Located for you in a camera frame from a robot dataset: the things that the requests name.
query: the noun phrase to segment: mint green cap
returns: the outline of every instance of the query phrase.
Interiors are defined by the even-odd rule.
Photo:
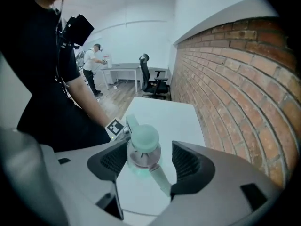
[[[141,153],[153,152],[159,143],[158,131],[150,125],[141,125],[134,128],[131,141],[133,147]]]

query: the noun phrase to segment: brick wall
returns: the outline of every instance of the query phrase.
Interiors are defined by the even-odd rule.
[[[274,18],[224,24],[178,45],[173,101],[194,105],[206,146],[285,186],[301,138],[297,61]]]

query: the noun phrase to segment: desk leg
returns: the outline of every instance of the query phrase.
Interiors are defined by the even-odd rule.
[[[108,85],[107,79],[105,78],[104,71],[102,71],[102,73],[103,73],[103,80],[104,80],[105,86],[107,87],[107,89],[109,89],[109,85]]]
[[[134,70],[134,75],[135,75],[135,89],[136,89],[136,93],[137,93],[138,92],[137,70]]]
[[[143,83],[143,75],[142,75],[142,70],[140,68],[140,89],[142,89],[142,83]]]

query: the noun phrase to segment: white shirt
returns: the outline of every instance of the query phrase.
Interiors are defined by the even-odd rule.
[[[89,71],[93,71],[96,69],[97,65],[96,63],[94,62],[93,59],[95,59],[96,56],[94,54],[94,49],[91,48],[89,49],[85,55],[84,55],[84,69],[85,70],[89,70]]]

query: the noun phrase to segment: backpack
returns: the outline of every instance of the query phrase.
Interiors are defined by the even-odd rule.
[[[84,56],[85,51],[81,51],[78,55],[76,55],[76,66],[79,70],[81,70],[84,67]]]

